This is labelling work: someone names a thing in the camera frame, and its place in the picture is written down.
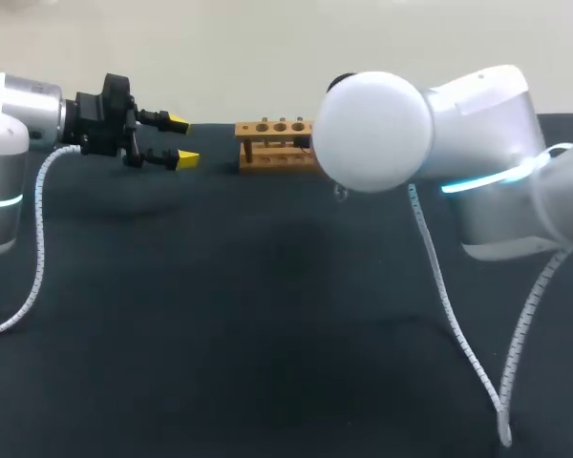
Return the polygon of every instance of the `robotic arm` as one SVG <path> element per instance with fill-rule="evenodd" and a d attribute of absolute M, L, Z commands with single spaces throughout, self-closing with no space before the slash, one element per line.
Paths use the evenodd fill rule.
<path fill-rule="evenodd" d="M 168 170 L 195 167 L 196 153 L 141 150 L 138 124 L 186 135 L 189 124 L 167 112 L 138 110 L 124 76 L 107 74 L 101 94 L 62 97 L 54 84 L 0 73 L 0 254 L 16 237 L 29 149 L 51 151 L 58 144 L 76 145 L 83 155 L 121 156 L 123 163 L 144 162 Z"/>
<path fill-rule="evenodd" d="M 79 145 L 83 155 L 121 156 L 128 166 L 149 162 L 168 170 L 195 167 L 199 160 L 194 153 L 138 148 L 138 124 L 184 135 L 190 126 L 165 111 L 139 111 L 125 76 L 107 74 L 101 94 L 77 93 L 75 100 L 68 100 L 54 84 L 0 73 L 0 113 L 25 124 L 33 150 L 50 151 L 58 143 Z"/>
<path fill-rule="evenodd" d="M 474 258 L 573 244 L 573 148 L 557 157 L 546 150 L 516 67 L 425 91 L 390 73 L 343 78 L 322 103 L 312 143 L 325 172 L 355 191 L 442 183 Z"/>

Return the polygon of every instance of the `test tube rack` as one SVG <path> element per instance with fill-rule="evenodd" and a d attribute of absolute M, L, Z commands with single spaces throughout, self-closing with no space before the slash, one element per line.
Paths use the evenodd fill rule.
<path fill-rule="evenodd" d="M 309 148 L 312 121 L 236 123 L 240 146 L 241 173 L 318 172 L 318 164 Z"/>

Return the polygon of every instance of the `white wall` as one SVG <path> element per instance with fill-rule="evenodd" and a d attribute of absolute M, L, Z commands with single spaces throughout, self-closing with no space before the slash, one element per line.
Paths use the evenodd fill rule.
<path fill-rule="evenodd" d="M 512 63 L 538 111 L 573 112 L 573 0 L 0 0 L 0 71 L 192 122 L 314 117 L 347 71 L 427 86 Z"/>

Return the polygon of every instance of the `white coiled cable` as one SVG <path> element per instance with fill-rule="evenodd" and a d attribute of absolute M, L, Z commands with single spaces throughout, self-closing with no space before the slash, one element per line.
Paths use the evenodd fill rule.
<path fill-rule="evenodd" d="M 0 324 L 0 333 L 6 331 L 7 329 L 13 327 L 17 324 L 32 308 L 34 301 L 38 296 L 40 291 L 40 285 L 42 284 L 42 278 L 45 273 L 45 234 L 42 219 L 42 190 L 45 184 L 45 176 L 51 164 L 55 162 L 61 156 L 80 153 L 80 147 L 78 146 L 66 146 L 52 152 L 49 157 L 40 166 L 38 175 L 36 177 L 36 186 L 34 189 L 34 215 L 36 218 L 36 276 L 34 277 L 34 283 L 32 285 L 32 290 L 30 295 L 21 306 L 19 311 L 15 313 L 10 319 Z"/>
<path fill-rule="evenodd" d="M 524 341 L 526 339 L 526 334 L 530 328 L 530 324 L 533 320 L 533 315 L 537 309 L 539 301 L 541 300 L 541 296 L 547 287 L 547 284 L 551 280 L 558 267 L 573 251 L 573 248 L 565 248 L 556 253 L 550 262 L 547 263 L 545 268 L 543 268 L 541 274 L 537 278 L 537 281 L 535 281 L 535 285 L 533 286 L 533 289 L 531 290 L 531 293 L 529 294 L 528 299 L 526 300 L 526 303 L 522 309 L 516 330 L 514 331 L 514 335 L 512 337 L 505 368 L 503 369 L 503 375 L 501 377 L 499 396 L 492 382 L 488 378 L 488 375 L 486 375 L 486 371 L 479 363 L 478 358 L 467 342 L 467 339 L 465 339 L 458 321 L 456 320 L 456 315 L 452 309 L 452 305 L 450 304 L 450 298 L 448 297 L 448 292 L 446 291 L 446 285 L 443 281 L 443 276 L 441 275 L 441 268 L 439 267 L 439 261 L 437 259 L 437 254 L 433 245 L 433 239 L 431 238 L 431 233 L 429 232 L 426 220 L 424 219 L 424 214 L 422 212 L 422 207 L 420 206 L 420 200 L 418 198 L 418 193 L 416 192 L 415 185 L 410 184 L 408 186 L 408 192 L 410 194 L 410 204 L 412 205 L 412 209 L 414 211 L 414 217 L 418 224 L 420 235 L 422 236 L 424 244 L 427 248 L 429 261 L 431 262 L 431 267 L 433 270 L 433 276 L 437 285 L 437 291 L 439 292 L 441 303 L 443 304 L 446 316 L 448 317 L 448 323 L 455 333 L 458 344 L 473 366 L 474 371 L 477 373 L 477 376 L 484 385 L 484 388 L 486 388 L 486 391 L 488 392 L 488 395 L 490 396 L 490 399 L 495 406 L 495 410 L 497 411 L 500 441 L 505 447 L 510 447 L 512 444 L 512 434 L 509 427 L 509 407 L 511 404 L 516 371 L 518 369 L 518 363 L 520 361 L 520 355 Z"/>

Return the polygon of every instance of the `black tablecloth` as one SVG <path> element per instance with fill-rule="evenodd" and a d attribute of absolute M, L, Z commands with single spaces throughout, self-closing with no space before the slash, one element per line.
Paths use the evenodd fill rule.
<path fill-rule="evenodd" d="M 542 116 L 548 143 L 573 115 Z M 491 457 L 495 413 L 446 323 L 404 189 L 338 202 L 313 176 L 239 176 L 233 126 L 147 130 L 197 171 L 68 156 L 47 180 L 47 270 L 0 336 L 0 457 Z M 0 322 L 35 266 L 32 155 Z M 456 314 L 499 379 L 548 256 L 484 263 L 420 190 Z M 573 258 L 523 355 L 509 456 L 573 457 Z"/>

